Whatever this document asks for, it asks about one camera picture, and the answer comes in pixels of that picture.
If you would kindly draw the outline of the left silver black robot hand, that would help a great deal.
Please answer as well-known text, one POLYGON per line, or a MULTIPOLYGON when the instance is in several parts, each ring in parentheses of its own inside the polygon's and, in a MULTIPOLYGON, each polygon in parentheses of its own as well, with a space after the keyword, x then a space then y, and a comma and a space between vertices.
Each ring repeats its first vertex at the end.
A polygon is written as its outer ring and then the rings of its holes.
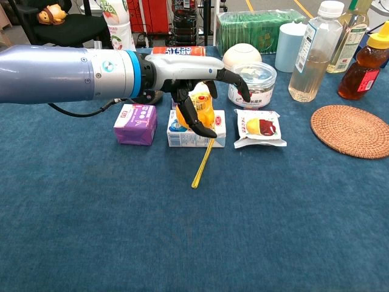
POLYGON ((250 101, 250 91, 243 78, 226 69, 217 58, 168 54, 137 54, 137 58, 141 67, 141 88, 170 93, 189 128, 199 136, 217 137, 199 120, 189 96, 198 83, 205 83, 214 99, 218 97, 215 80, 232 84, 245 101, 250 101))

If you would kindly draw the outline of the yellow plastic toy with strap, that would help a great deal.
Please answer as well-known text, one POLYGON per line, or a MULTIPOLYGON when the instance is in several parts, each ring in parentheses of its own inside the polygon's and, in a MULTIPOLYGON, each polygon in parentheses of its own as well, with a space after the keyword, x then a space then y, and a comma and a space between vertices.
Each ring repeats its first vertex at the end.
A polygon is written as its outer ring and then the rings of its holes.
POLYGON ((197 189, 217 137, 214 128, 215 112, 212 105, 211 94, 203 91, 188 95, 184 101, 177 103, 176 117, 183 127, 193 131, 201 137, 210 139, 202 162, 191 184, 193 189, 197 189))

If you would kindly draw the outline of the dark tea bottle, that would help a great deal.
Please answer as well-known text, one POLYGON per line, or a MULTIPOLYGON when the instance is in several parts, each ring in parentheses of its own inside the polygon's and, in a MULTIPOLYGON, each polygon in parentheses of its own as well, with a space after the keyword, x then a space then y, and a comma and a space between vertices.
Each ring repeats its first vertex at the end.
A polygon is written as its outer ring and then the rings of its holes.
POLYGON ((196 0, 172 0, 174 40, 176 46, 196 46, 196 0))

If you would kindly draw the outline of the black tripod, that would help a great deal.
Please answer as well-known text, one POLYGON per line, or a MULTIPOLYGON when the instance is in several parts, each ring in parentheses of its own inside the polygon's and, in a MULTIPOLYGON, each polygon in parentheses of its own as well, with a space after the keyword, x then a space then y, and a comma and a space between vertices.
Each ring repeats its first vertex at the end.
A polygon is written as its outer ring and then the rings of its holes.
POLYGON ((204 28, 204 46, 210 44, 209 38, 212 36, 212 4, 211 0, 202 0, 203 2, 203 28, 204 28))

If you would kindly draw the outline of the upturned beige bowl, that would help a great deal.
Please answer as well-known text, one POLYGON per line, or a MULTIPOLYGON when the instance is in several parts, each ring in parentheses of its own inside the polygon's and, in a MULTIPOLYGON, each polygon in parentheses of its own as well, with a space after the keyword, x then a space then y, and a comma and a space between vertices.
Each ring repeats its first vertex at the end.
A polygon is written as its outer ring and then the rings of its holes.
POLYGON ((262 57, 251 44, 238 43, 224 53, 222 60, 226 67, 232 67, 235 64, 262 62, 262 57))

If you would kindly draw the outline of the white blue milk carton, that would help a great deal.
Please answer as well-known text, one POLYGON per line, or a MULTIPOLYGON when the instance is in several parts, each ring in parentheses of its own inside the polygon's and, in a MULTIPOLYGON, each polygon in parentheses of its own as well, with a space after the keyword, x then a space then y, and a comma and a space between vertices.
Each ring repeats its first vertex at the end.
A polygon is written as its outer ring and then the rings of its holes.
MULTIPOLYGON (((217 138, 213 147, 224 148, 226 140, 225 111, 215 110, 214 130, 217 138)), ((210 138, 202 137, 183 127, 176 117, 176 111, 171 110, 167 126, 168 145, 170 147, 208 147, 210 138)))

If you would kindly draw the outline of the purple white tissue pack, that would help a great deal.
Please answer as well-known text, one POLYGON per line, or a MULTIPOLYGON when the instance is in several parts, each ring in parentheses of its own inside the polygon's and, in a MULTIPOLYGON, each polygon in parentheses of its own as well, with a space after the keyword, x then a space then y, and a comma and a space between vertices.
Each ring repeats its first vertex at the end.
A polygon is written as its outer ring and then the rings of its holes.
POLYGON ((156 128, 156 107, 133 104, 123 105, 113 127, 118 143, 147 146, 152 145, 156 128))

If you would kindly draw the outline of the clear box of green packets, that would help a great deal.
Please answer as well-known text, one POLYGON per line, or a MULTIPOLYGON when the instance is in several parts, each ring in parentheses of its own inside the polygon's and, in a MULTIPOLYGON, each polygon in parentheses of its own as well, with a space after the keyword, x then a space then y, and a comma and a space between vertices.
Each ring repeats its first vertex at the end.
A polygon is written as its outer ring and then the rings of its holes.
POLYGON ((239 43, 252 45, 260 54, 274 54, 277 51, 280 26, 302 23, 305 19, 294 9, 219 13, 215 46, 221 55, 239 43))

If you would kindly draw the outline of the black office chair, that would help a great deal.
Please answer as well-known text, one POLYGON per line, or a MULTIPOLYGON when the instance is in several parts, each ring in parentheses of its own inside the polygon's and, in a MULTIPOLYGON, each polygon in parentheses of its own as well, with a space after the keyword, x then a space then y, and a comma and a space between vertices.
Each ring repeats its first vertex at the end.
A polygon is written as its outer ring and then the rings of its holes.
POLYGON ((8 0, 30 44, 54 44, 62 47, 83 47, 91 41, 101 41, 104 49, 111 49, 111 37, 102 16, 69 13, 71 0, 8 0), (39 13, 46 14, 50 5, 59 5, 66 17, 61 24, 43 24, 39 13))

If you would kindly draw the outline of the clear bottle white cap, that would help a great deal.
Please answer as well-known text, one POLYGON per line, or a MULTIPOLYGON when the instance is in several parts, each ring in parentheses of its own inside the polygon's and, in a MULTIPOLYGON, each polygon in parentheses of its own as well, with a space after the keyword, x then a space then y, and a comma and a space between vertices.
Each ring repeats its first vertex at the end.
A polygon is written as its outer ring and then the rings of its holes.
POLYGON ((325 0, 320 4, 317 17, 308 21, 288 86, 294 100, 310 102, 315 99, 343 30, 339 22, 343 9, 342 2, 325 0))

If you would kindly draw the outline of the orange plush toy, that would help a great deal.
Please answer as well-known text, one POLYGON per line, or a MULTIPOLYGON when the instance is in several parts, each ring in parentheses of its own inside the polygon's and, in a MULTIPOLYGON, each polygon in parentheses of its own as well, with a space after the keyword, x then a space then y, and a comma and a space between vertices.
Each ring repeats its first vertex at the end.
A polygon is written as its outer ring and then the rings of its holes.
POLYGON ((65 22, 66 17, 67 13, 59 4, 48 5, 37 14, 38 22, 45 25, 60 25, 65 22))

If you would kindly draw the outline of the blue table mat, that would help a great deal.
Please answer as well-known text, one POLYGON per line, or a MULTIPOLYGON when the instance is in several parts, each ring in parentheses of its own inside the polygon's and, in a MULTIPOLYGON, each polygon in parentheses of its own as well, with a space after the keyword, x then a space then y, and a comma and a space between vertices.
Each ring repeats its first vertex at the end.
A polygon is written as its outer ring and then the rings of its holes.
POLYGON ((323 144, 315 110, 344 105, 389 123, 389 69, 361 100, 328 74, 309 103, 279 72, 267 109, 286 147, 236 149, 235 106, 217 83, 226 145, 171 148, 171 98, 148 147, 121 145, 121 105, 87 119, 0 105, 0 292, 389 291, 389 157, 323 144))

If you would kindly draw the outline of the yellow oil bottle white cap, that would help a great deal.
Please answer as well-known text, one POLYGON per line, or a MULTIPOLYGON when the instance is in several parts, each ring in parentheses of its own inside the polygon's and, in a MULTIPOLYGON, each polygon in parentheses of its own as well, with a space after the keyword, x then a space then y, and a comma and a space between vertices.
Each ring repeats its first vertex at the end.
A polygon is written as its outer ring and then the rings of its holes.
POLYGON ((348 10, 339 17, 343 26, 332 59, 326 68, 328 73, 345 72, 369 25, 368 10, 373 0, 352 0, 348 10))

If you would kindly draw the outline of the honey bottle yellow cap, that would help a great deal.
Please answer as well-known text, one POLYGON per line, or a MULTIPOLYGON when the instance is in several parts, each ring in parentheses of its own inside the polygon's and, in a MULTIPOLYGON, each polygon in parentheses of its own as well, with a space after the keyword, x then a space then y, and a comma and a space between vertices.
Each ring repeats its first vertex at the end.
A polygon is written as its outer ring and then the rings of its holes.
POLYGON ((337 93, 348 100, 359 100, 369 91, 380 67, 389 59, 389 20, 377 33, 372 33, 366 45, 358 51, 356 62, 351 65, 339 84, 337 93))

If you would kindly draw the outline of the light wooden furniture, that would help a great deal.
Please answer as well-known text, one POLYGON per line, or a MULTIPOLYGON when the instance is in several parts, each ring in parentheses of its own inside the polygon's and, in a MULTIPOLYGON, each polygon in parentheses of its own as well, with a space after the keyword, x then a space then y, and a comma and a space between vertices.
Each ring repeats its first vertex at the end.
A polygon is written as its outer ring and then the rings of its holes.
POLYGON ((7 17, 4 9, 2 8, 2 5, 0 4, 0 46, 9 47, 12 45, 12 42, 3 30, 3 28, 5 27, 12 28, 12 24, 9 18, 7 17))

